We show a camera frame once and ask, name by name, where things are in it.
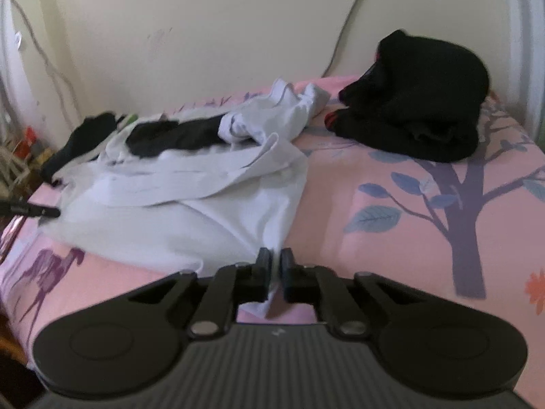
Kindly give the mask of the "white t-shirt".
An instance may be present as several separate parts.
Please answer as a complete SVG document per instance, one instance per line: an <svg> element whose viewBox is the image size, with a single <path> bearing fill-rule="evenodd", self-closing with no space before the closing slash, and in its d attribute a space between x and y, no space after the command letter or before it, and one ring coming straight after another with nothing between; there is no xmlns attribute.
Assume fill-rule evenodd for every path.
<svg viewBox="0 0 545 409"><path fill-rule="evenodd" d="M47 237L104 259L150 271L204 276L262 248L278 254L297 214L308 173L296 138L328 104L309 83L277 80L238 104L176 113L178 126L217 119L216 143L197 151L137 156L131 125L98 157L58 172L61 214L43 219Z"/></svg>

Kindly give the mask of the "cluttered side shelf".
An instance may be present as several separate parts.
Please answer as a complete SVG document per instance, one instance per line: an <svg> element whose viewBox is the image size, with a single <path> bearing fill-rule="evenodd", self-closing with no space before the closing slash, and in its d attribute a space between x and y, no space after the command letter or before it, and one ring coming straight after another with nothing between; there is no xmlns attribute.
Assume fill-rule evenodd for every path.
<svg viewBox="0 0 545 409"><path fill-rule="evenodd" d="M53 150L27 126L21 138L1 145L1 198L29 198L43 183L40 170Z"/></svg>

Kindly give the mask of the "black striped garment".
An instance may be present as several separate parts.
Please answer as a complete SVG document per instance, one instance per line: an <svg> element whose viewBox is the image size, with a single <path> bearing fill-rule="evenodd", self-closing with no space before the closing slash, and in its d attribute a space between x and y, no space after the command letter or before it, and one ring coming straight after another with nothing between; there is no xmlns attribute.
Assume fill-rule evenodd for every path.
<svg viewBox="0 0 545 409"><path fill-rule="evenodd" d="M56 151L43 165L40 175L44 182L54 185L53 176L78 157L94 151L117 131L126 116L113 112L100 113L83 120L68 138L65 146Z"/></svg>

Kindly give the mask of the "pink tree-print bedsheet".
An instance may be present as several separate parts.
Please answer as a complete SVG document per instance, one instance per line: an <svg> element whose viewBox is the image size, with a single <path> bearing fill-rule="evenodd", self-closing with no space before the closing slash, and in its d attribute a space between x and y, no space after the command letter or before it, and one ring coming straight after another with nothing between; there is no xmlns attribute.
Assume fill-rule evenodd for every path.
<svg viewBox="0 0 545 409"><path fill-rule="evenodd" d="M532 408L544 384L544 157L492 99L479 148L438 164L324 125L269 295L223 335L188 335L131 293L174 273L104 259L29 223L1 268L7 313L43 386L34 408ZM333 335L284 300L280 254L342 278L367 271L424 293L369 335Z"/></svg>

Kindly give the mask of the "white window frame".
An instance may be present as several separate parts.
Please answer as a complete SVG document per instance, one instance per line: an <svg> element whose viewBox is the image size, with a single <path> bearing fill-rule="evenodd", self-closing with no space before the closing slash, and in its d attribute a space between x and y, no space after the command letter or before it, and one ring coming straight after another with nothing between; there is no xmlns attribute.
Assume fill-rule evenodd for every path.
<svg viewBox="0 0 545 409"><path fill-rule="evenodd" d="M544 0L506 0L510 60L506 104L544 146Z"/></svg>

